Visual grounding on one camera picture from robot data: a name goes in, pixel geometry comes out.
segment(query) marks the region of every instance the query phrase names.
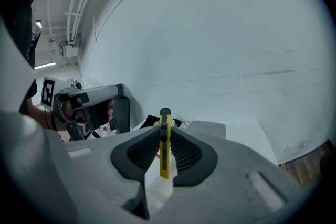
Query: ceiling pipe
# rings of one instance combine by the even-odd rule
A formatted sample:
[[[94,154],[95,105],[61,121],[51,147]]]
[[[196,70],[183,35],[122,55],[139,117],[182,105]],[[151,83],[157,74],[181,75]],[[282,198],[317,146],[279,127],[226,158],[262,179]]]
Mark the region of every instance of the ceiling pipe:
[[[53,46],[54,51],[55,51],[55,53],[57,55],[58,63],[62,66],[61,59],[59,58],[59,55],[58,55],[57,50],[56,50],[55,41],[53,39],[53,31],[51,29],[51,22],[50,22],[50,0],[47,0],[47,10],[48,10],[49,30],[50,30],[50,36],[51,36],[51,39],[49,40],[49,45]]]
[[[85,5],[86,5],[87,1],[88,0],[84,0],[84,2],[83,2],[82,8],[80,9],[80,13],[81,14],[83,14],[83,11],[84,11],[84,8],[85,8]],[[79,26],[79,21],[80,21],[80,17],[77,20],[77,25],[76,25],[76,29],[75,29],[75,38],[73,39],[75,43],[76,43],[76,37],[77,37],[77,30],[78,30],[78,26]]]
[[[75,0],[70,0],[69,4],[69,12],[72,12],[72,9],[74,8],[74,2]],[[67,42],[70,42],[70,23],[71,23],[71,16],[68,15],[67,18]]]
[[[79,0],[78,1],[76,13],[80,12],[80,10],[82,8],[83,1],[84,0]],[[74,39],[75,39],[75,30],[76,30],[76,26],[77,26],[77,21],[78,21],[78,16],[75,16],[74,21],[73,21],[73,25],[72,25],[71,42],[73,42]]]

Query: ceiling light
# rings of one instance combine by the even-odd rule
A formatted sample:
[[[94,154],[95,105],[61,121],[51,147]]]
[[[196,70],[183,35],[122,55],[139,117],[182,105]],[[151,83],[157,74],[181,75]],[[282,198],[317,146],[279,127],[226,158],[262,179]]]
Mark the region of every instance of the ceiling light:
[[[41,65],[41,66],[38,66],[38,67],[35,67],[34,69],[39,69],[39,68],[42,68],[42,67],[49,67],[49,66],[53,66],[55,65],[56,63],[55,62],[50,62],[50,63],[47,63],[45,65]]]
[[[40,28],[42,28],[42,22],[41,22],[40,20],[37,20],[35,23],[36,23]]]

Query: gray plastic base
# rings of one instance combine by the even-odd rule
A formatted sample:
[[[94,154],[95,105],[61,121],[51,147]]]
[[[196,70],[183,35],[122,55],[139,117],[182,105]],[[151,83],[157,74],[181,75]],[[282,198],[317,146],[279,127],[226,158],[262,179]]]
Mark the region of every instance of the gray plastic base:
[[[147,222],[122,208],[137,197],[140,183],[123,178],[112,165],[110,155],[116,145],[151,127],[63,143],[58,133],[43,132],[28,117],[0,113],[0,121],[0,152],[8,174],[46,217],[64,223]],[[175,187],[150,222],[278,223],[295,209],[295,198],[302,191],[287,173],[244,145],[188,129],[183,131],[216,151],[217,166],[199,185]],[[247,179],[251,172],[261,173],[284,199],[286,204],[280,210],[271,212]]]

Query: ceiling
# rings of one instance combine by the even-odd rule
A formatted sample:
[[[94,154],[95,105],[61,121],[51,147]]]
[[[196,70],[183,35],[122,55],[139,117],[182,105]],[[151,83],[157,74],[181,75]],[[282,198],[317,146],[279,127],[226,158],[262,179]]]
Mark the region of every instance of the ceiling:
[[[78,0],[75,0],[73,9],[76,10]],[[77,57],[66,58],[60,55],[59,44],[66,41],[67,16],[64,15],[69,8],[70,0],[49,0],[50,24],[52,36],[50,35],[48,23],[47,0],[34,0],[31,5],[35,20],[41,20],[41,37],[35,50],[35,66],[55,61],[56,66],[64,66],[77,63]],[[73,16],[71,17],[70,33],[72,30]],[[83,20],[80,20],[77,37],[80,38]],[[55,46],[49,41],[53,38]]]

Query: robotic arm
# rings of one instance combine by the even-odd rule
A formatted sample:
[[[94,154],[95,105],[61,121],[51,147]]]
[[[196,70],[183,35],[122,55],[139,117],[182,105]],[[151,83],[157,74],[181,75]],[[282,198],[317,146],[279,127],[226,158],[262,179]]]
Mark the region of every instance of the robotic arm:
[[[84,140],[107,122],[109,100],[121,96],[120,84],[83,90],[59,79],[45,78],[41,105],[52,112],[60,125],[66,126],[73,140]],[[66,102],[70,102],[74,110],[71,119],[63,114],[62,106]]]

